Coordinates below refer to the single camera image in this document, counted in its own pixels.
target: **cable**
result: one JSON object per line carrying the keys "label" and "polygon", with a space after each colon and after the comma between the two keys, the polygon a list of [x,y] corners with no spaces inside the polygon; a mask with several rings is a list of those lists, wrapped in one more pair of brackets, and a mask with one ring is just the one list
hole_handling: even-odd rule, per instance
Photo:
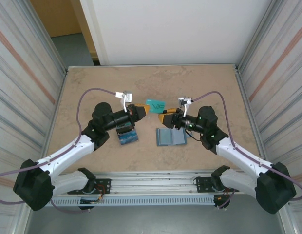
{"label": "cable", "polygon": [[59,208],[58,206],[56,206],[53,202],[53,200],[50,200],[50,203],[53,205],[53,207],[55,207],[57,210],[64,212],[64,213],[69,213],[69,214],[80,214],[80,213],[84,213],[84,212],[90,212],[90,209],[87,210],[80,210],[80,211],[70,211],[70,210],[66,210],[66,209],[62,209]]}
{"label": "cable", "polygon": [[224,205],[226,205],[226,204],[231,200],[231,198],[233,197],[234,193],[235,193],[235,190],[233,190],[233,192],[231,193],[231,195],[230,195],[230,197],[227,199],[227,201],[225,201],[225,202],[224,202],[223,204],[221,204],[220,206],[217,206],[217,208],[220,209],[220,208],[224,207]]}
{"label": "cable", "polygon": [[227,192],[227,190],[228,190],[228,188],[225,188],[225,191],[224,191],[224,193],[223,194],[221,194],[220,196],[223,196],[226,192]]}
{"label": "cable", "polygon": [[191,137],[192,139],[196,140],[196,141],[200,141],[198,139],[196,139],[194,136],[192,136],[186,129],[185,129],[186,134]]}
{"label": "cable", "polygon": [[98,197],[98,200],[97,201],[99,201],[100,200],[100,197],[102,198],[102,200],[103,200],[103,193],[101,192],[101,190],[99,189],[99,187],[96,187],[96,189],[98,190],[98,192],[100,193],[100,196]]}
{"label": "cable", "polygon": [[[231,144],[236,149],[236,151],[238,151],[239,153],[241,153],[243,156],[247,157],[249,160],[255,162],[256,164],[261,165],[262,167],[264,167],[264,168],[266,168],[266,169],[268,169],[268,170],[270,170],[270,171],[272,171],[272,172],[274,172],[274,173],[282,176],[283,178],[291,181],[293,184],[296,184],[302,190],[302,185],[300,183],[298,183],[297,181],[295,181],[294,179],[292,179],[291,177],[289,177],[289,176],[287,176],[287,175],[285,175],[285,174],[283,174],[283,173],[281,173],[281,172],[279,172],[279,171],[277,171],[277,170],[275,170],[273,168],[270,168],[270,167],[268,167],[268,166],[266,166],[264,164],[261,164],[259,161],[257,161],[256,159],[250,157],[249,155],[247,155],[246,153],[244,153],[243,151],[241,151],[238,147],[236,147],[236,145],[235,145],[235,143],[233,141],[232,132],[231,132],[231,129],[230,129],[230,126],[229,126],[229,118],[228,118],[228,113],[227,113],[225,99],[224,99],[224,97],[222,96],[221,93],[219,93],[218,91],[210,91],[210,92],[208,92],[206,94],[203,94],[202,96],[199,96],[198,98],[194,99],[193,102],[196,102],[196,101],[198,101],[198,100],[200,100],[200,99],[202,99],[202,98],[204,98],[204,97],[206,97],[206,96],[208,96],[210,94],[218,94],[220,96],[222,102],[223,102],[224,111],[225,111],[225,117],[226,117],[226,124],[227,124],[227,128],[228,128],[228,133],[229,133],[229,136],[230,136]],[[234,192],[230,195],[230,197],[228,198],[228,200],[224,204],[226,204],[231,199],[231,197],[233,196]],[[292,198],[291,201],[298,201],[298,200],[301,200],[301,199],[302,199],[302,195],[300,197],[297,197],[297,198]]]}
{"label": "cable", "polygon": [[[103,92],[106,92],[106,93],[115,95],[114,92],[111,92],[111,91],[106,90],[106,89],[101,89],[101,88],[91,88],[91,89],[88,89],[88,90],[86,90],[86,91],[81,95],[81,97],[79,98],[79,101],[78,101],[78,104],[77,104],[77,110],[76,110],[76,121],[77,121],[77,124],[78,124],[78,136],[77,136],[77,139],[76,139],[75,142],[78,142],[78,141],[80,140],[81,136],[82,136],[82,125],[81,125],[81,123],[79,122],[79,119],[78,119],[78,114],[79,114],[80,105],[81,105],[81,102],[82,102],[84,96],[85,96],[89,91],[92,91],[92,90],[99,90],[99,91],[103,91]],[[55,156],[54,158],[52,158],[52,159],[50,160],[50,162],[55,161],[56,159],[58,159],[58,158],[60,158],[61,156],[65,155],[65,154],[68,153],[70,150],[72,150],[74,147],[75,147],[75,145],[70,146],[67,150],[65,150],[64,152],[62,152],[62,153],[60,153],[59,155],[57,155],[57,156]],[[47,163],[49,163],[49,162],[43,162],[43,163],[41,163],[41,164],[38,164],[38,165],[35,165],[35,166],[32,166],[32,167],[26,167],[26,168],[22,168],[22,169],[18,169],[18,170],[13,170],[13,171],[9,171],[9,172],[3,172],[3,173],[0,173],[0,177],[6,176],[6,175],[10,175],[10,174],[14,174],[14,173],[29,171],[29,170],[32,170],[32,169],[35,169],[35,168],[44,166],[44,165],[46,165]],[[24,203],[24,201],[10,202],[10,201],[3,201],[3,200],[0,199],[0,203],[1,203],[1,204],[5,204],[5,205],[17,205],[17,204],[22,204],[22,203]]]}
{"label": "cable", "polygon": [[102,187],[103,195],[106,194],[106,188],[102,184],[97,184],[97,186]]}
{"label": "cable", "polygon": [[196,183],[194,183],[194,181],[195,181],[196,179],[197,179],[197,177],[193,179],[192,184],[196,185]]}

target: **orange stripe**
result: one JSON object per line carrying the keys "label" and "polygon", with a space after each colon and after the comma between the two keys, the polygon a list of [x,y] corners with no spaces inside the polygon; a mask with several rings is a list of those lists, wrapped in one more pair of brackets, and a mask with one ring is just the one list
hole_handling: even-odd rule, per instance
{"label": "orange stripe", "polygon": [[302,27],[297,32],[297,34],[294,36],[294,38],[291,40],[291,42],[288,44],[286,49],[283,51],[279,59],[275,62],[275,64],[270,68],[268,73],[265,75],[264,79],[259,83],[258,87],[255,89],[255,91],[252,93],[252,95],[249,97],[249,100],[252,101],[255,97],[255,95],[258,93],[258,91],[262,88],[262,86],[267,82],[267,80],[271,77],[271,75],[274,73],[274,71],[277,69],[277,67],[280,65],[280,63],[284,60],[284,58],[291,52],[291,50],[294,48],[294,46],[298,43],[298,41],[302,38]]}
{"label": "orange stripe", "polygon": [[0,177],[0,185],[13,188],[14,184],[15,183],[12,180]]}
{"label": "orange stripe", "polygon": [[302,173],[294,176],[293,179],[296,180],[297,182],[302,182]]}
{"label": "orange stripe", "polygon": [[56,100],[52,97],[52,95],[47,91],[47,89],[43,86],[43,84],[36,77],[31,68],[26,64],[26,62],[21,58],[21,56],[17,53],[17,51],[13,48],[13,46],[9,43],[4,34],[0,31],[0,41],[7,48],[7,50],[14,56],[16,61],[21,65],[21,67],[26,71],[26,73],[32,78],[32,80],[38,85],[38,87],[43,91],[43,93],[47,96],[47,98],[51,101],[52,104],[55,104]]}

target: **blue box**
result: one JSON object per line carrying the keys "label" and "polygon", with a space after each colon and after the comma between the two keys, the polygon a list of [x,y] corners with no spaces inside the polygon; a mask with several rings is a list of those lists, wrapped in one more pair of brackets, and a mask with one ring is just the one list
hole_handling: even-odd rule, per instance
{"label": "blue box", "polygon": [[138,141],[138,134],[130,122],[116,127],[117,137],[121,145]]}

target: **teal card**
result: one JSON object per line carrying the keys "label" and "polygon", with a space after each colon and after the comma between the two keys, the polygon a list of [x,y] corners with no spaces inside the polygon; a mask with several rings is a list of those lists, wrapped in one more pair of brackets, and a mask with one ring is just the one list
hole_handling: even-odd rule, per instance
{"label": "teal card", "polygon": [[150,106],[150,113],[157,113],[161,114],[164,111],[165,108],[165,102],[164,101],[156,101],[152,99],[147,99],[146,104]]}

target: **metal frame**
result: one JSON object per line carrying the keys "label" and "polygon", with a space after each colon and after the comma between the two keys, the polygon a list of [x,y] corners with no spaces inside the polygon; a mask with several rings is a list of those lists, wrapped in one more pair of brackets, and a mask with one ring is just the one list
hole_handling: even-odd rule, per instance
{"label": "metal frame", "polygon": [[272,20],[274,19],[276,12],[284,2],[285,0],[271,0],[271,3],[264,14],[264,17],[259,23],[250,43],[248,44],[241,58],[241,61],[238,64],[238,72],[244,70],[249,59],[252,57],[257,45],[260,43],[263,35],[266,33],[267,28],[271,23],[273,23]]}
{"label": "metal frame", "polygon": [[[81,203],[80,197],[57,197],[53,203],[57,207],[89,206],[159,206],[159,205],[215,205],[214,195],[141,195],[141,196],[105,196],[99,202]],[[83,198],[94,201],[97,197]]]}
{"label": "metal frame", "polygon": [[[25,13],[25,15],[28,18],[28,20],[30,21],[30,23],[34,26],[34,28],[36,29],[38,39],[41,40],[43,46],[45,47],[46,51],[49,53],[49,55],[52,58],[52,60],[54,61],[54,63],[60,65],[58,70],[62,73],[62,77],[63,77],[63,83],[60,87],[59,96],[58,96],[57,102],[55,104],[55,112],[51,119],[52,127],[50,128],[49,132],[47,133],[46,140],[44,142],[43,150],[41,153],[41,157],[43,157],[47,153],[52,129],[55,124],[55,119],[56,119],[57,111],[59,108],[59,102],[62,97],[63,88],[64,88],[64,84],[65,84],[65,80],[66,80],[67,67],[65,66],[60,54],[58,53],[58,50],[54,46],[50,36],[48,35],[47,31],[45,30],[44,25],[40,21],[35,9],[33,8],[32,4],[30,3],[30,1],[14,0],[14,3],[17,4],[18,7],[20,7],[20,9]],[[16,214],[19,214],[19,215],[15,216],[15,218],[11,224],[10,231],[12,234],[23,234],[24,233],[30,211],[31,211],[31,209],[26,204],[21,204],[18,207],[18,211],[16,212]]]}
{"label": "metal frame", "polygon": [[[158,66],[196,66],[196,65],[205,65],[205,64],[170,64],[170,65],[158,65]],[[242,94],[242,98],[245,104],[245,109],[247,112],[247,115],[250,120],[251,128],[253,130],[253,134],[255,136],[255,140],[257,143],[258,150],[265,158],[265,149],[263,142],[261,140],[261,136],[259,134],[258,127],[256,126],[256,122],[253,117],[252,110],[250,108],[248,99],[246,97],[245,89],[243,87],[241,77],[239,73],[236,70],[236,66],[234,64],[229,64],[232,65],[233,70],[235,72],[237,82]],[[139,66],[156,66],[156,65],[135,65],[135,66],[130,66],[130,65],[120,65],[120,66],[102,66],[102,67],[139,67]],[[87,68],[95,68],[94,66],[85,66]],[[59,94],[59,99],[57,101],[56,109],[55,109],[55,114],[53,116],[53,120],[51,123],[51,129],[50,132],[46,138],[46,143],[44,147],[44,151],[42,154],[42,157],[46,156],[47,154],[47,149],[50,143],[52,131],[55,125],[57,113],[59,110],[59,104],[60,100],[62,98],[63,90],[64,90],[64,85],[66,82],[66,78],[63,82],[61,92]],[[110,195],[106,195],[107,197],[111,198],[134,198],[135,196],[183,196],[184,198],[188,197],[189,195],[197,195],[196,191],[196,186],[193,184],[193,179],[197,176],[210,176],[210,173],[212,170],[187,170],[187,171],[155,171],[155,172],[110,172],[110,173],[99,173],[96,174],[96,177],[99,178],[111,178],[113,180],[113,188],[111,188],[111,193]],[[207,195],[214,195],[218,193],[206,193]],[[76,198],[76,197],[81,197],[80,195],[63,195],[60,196],[59,199],[67,199],[68,197],[70,198]],[[83,195],[82,197],[93,197],[93,195]],[[27,207],[26,205],[23,206],[22,212],[20,214],[20,219],[23,220],[22,222],[19,221],[19,226],[21,228],[17,228],[16,233],[24,233],[22,230],[24,230],[23,227],[26,226],[26,222],[28,220],[30,213],[30,208]],[[280,216],[280,222],[281,225],[283,226],[285,233],[286,234],[298,234],[295,228],[296,222],[293,221],[293,216],[291,212],[289,211],[288,207],[283,207],[279,211],[279,216]]]}
{"label": "metal frame", "polygon": [[[194,63],[194,64],[152,64],[152,65],[101,65],[100,67],[172,67],[172,66],[217,66],[217,65],[231,65],[235,69],[235,64],[233,63]],[[96,68],[97,66],[69,66],[70,68]]]}

